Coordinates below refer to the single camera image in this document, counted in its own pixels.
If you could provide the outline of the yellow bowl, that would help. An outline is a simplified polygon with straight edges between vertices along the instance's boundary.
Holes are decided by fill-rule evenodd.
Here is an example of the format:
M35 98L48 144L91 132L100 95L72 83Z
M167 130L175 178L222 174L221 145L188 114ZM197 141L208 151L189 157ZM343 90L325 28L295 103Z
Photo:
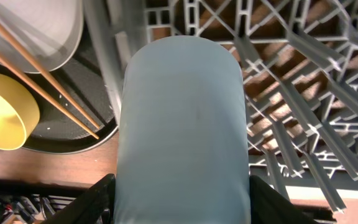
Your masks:
M0 150L22 147L39 119L39 106L26 87L0 74Z

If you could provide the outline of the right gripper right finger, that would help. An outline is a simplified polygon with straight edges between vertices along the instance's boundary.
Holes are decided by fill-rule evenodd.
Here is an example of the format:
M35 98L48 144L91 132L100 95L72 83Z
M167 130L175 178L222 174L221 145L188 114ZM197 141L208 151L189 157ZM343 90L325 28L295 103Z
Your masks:
M318 224L260 177L249 177L251 224Z

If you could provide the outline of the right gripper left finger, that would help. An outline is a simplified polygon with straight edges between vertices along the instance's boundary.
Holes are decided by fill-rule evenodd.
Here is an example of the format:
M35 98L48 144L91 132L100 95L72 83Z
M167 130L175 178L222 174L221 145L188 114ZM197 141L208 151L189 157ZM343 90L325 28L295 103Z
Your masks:
M107 174L64 209L42 224L93 224L114 223L114 198L116 179Z

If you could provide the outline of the blue cup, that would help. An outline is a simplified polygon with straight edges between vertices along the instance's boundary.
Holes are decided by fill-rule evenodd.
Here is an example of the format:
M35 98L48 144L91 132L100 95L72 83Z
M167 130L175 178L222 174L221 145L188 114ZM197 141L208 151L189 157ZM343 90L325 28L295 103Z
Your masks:
M250 223L242 73L221 45L178 35L131 58L114 221Z

